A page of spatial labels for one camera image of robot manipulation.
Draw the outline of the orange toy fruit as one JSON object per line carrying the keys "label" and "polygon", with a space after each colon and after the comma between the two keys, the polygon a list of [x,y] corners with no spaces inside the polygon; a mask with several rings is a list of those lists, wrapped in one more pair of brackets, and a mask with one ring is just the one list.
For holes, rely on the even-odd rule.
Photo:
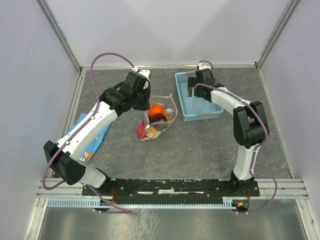
{"label": "orange toy fruit", "polygon": [[155,103],[150,106],[150,109],[148,110],[148,116],[152,118],[157,114],[164,114],[164,107],[158,103]]}

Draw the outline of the clear dotted zip top bag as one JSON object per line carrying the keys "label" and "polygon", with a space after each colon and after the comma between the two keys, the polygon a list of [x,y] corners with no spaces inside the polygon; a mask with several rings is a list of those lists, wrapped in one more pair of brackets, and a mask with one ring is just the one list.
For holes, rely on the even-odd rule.
{"label": "clear dotted zip top bag", "polygon": [[172,94],[153,95],[149,98],[149,109],[143,113],[142,123],[135,130],[138,140],[154,140],[164,133],[178,116],[177,105]]}

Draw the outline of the dark maroon toy fruit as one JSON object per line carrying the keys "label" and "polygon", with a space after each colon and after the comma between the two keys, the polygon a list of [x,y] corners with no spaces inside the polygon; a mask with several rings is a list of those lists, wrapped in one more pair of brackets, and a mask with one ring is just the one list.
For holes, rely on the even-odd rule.
{"label": "dark maroon toy fruit", "polygon": [[153,123],[162,123],[168,122],[168,116],[164,113],[157,113],[150,117],[149,122]]}

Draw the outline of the red toy apple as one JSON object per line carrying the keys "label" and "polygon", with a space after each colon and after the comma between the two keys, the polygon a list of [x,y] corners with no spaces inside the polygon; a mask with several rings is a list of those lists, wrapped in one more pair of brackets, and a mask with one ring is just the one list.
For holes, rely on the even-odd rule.
{"label": "red toy apple", "polygon": [[136,136],[137,136],[139,139],[144,139],[144,138],[146,138],[148,132],[146,131],[145,123],[142,122],[141,124],[139,124],[139,125],[137,126],[135,132],[136,132]]}

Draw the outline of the green toy lime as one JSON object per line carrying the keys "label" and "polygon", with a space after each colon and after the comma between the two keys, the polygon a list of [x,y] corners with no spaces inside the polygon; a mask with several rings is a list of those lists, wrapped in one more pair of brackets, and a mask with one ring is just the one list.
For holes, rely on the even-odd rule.
{"label": "green toy lime", "polygon": [[146,135],[148,138],[150,139],[156,139],[162,132],[156,128],[154,128],[153,126],[150,126],[147,130],[146,130]]}

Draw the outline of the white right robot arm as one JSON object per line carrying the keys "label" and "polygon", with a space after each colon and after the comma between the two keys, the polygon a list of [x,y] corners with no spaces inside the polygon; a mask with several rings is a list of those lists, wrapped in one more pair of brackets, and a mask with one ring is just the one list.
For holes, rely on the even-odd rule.
{"label": "white right robot arm", "polygon": [[269,137],[269,127],[263,104],[248,101],[216,83],[209,66],[198,67],[187,84],[189,96],[202,98],[221,106],[233,117],[233,136],[238,143],[237,160],[230,176],[229,189],[236,196],[252,186],[257,154]]}

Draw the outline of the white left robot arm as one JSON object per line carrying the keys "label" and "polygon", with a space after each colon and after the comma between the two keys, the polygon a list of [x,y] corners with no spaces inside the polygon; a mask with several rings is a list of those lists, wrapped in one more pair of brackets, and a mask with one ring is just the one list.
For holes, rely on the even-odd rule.
{"label": "white left robot arm", "polygon": [[92,111],[57,142],[48,141],[44,152],[49,167],[68,185],[90,185],[99,195],[111,189],[108,176],[101,170],[80,162],[85,148],[109,124],[130,109],[149,109],[151,92],[149,70],[131,71],[125,81],[106,89]]}

